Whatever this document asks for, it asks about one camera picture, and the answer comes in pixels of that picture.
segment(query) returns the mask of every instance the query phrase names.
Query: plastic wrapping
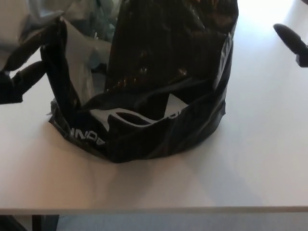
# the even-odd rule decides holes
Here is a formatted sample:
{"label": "plastic wrapping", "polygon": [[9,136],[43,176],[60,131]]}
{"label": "plastic wrapping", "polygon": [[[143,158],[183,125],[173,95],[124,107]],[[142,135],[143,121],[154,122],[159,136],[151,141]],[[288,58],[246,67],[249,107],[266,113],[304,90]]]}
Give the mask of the plastic wrapping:
{"label": "plastic wrapping", "polygon": [[[4,2],[22,13],[9,34],[0,22],[0,101],[21,102],[45,71],[51,123],[86,151],[116,163],[169,156],[225,114],[237,0]],[[10,81],[39,47],[42,61]]]}

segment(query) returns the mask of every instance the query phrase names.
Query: white table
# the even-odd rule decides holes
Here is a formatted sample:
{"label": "white table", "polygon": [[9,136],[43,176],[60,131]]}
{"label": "white table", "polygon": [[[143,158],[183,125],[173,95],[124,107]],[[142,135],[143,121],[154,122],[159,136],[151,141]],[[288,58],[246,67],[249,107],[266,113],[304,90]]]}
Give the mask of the white table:
{"label": "white table", "polygon": [[272,29],[307,41],[308,6],[239,8],[227,114],[192,151],[120,165],[89,155],[48,123],[46,77],[22,104],[1,105],[0,214],[308,211],[308,69]]}

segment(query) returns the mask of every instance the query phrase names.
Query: white logo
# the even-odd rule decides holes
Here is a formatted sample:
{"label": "white logo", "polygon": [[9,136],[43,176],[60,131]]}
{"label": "white logo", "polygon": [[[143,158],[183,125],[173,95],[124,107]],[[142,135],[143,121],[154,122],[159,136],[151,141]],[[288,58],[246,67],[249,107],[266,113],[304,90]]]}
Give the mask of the white logo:
{"label": "white logo", "polygon": [[102,145],[105,143],[101,138],[98,137],[97,133],[94,131],[86,131],[85,134],[83,134],[81,130],[72,128],[71,135],[77,139],[80,138],[82,140],[88,139],[95,141],[97,145]]}
{"label": "white logo", "polygon": [[[182,100],[180,100],[179,98],[177,98],[173,94],[170,94],[169,98],[168,98],[167,105],[166,105],[166,109],[165,109],[165,116],[162,119],[164,119],[164,118],[174,119],[174,118],[178,117],[181,114],[181,111],[187,106],[188,105],[185,102],[183,102]],[[140,118],[141,120],[145,121],[147,124],[143,124],[143,125],[134,124],[132,122],[125,120],[124,118],[119,116],[117,113],[130,114],[132,116]],[[143,116],[139,113],[136,113],[136,112],[133,112],[133,111],[130,111],[130,110],[126,110],[126,109],[123,109],[123,108],[115,108],[115,109],[105,110],[105,111],[96,109],[96,110],[91,110],[91,114],[97,120],[99,120],[102,123],[102,125],[106,128],[107,131],[109,131],[109,129],[110,129],[110,126],[109,126],[109,123],[108,123],[108,117],[109,116],[113,116],[116,119],[118,119],[118,120],[120,120],[120,121],[122,121],[122,122],[124,122],[128,125],[131,125],[131,126],[134,126],[134,127],[139,127],[139,128],[148,127],[148,126],[162,120],[162,119],[152,120],[152,119],[149,119],[149,118],[147,118],[147,117],[145,117],[145,116]]]}

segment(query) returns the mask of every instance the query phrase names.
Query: black object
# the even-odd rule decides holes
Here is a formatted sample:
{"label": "black object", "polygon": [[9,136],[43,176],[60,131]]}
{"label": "black object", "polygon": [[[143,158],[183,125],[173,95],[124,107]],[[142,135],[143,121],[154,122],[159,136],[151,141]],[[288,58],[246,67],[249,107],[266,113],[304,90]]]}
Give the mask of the black object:
{"label": "black object", "polygon": [[274,29],[285,45],[296,55],[300,67],[308,67],[308,47],[301,37],[289,27],[275,24]]}
{"label": "black object", "polygon": [[[33,215],[32,231],[56,231],[59,215]],[[0,216],[0,231],[27,231],[14,216]]]}
{"label": "black object", "polygon": [[188,150],[225,114],[237,17],[237,0],[122,1],[109,63],[92,69],[106,76],[103,92],[85,103],[76,84],[88,77],[70,75],[66,56],[72,26],[57,20],[12,54],[19,57],[5,71],[37,47],[42,63],[28,67],[36,71],[18,87],[4,78],[0,100],[20,102],[17,92],[46,71],[55,96],[50,122],[71,143],[115,163]]}

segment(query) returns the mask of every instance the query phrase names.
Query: crumpled plastic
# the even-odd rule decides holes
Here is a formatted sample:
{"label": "crumpled plastic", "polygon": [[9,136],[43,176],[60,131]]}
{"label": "crumpled plastic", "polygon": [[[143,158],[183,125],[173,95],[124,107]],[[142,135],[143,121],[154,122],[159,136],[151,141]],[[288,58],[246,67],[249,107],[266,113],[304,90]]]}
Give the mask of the crumpled plastic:
{"label": "crumpled plastic", "polygon": [[225,115],[237,0],[1,3],[0,104],[47,73],[50,122],[82,149],[115,163],[169,156]]}

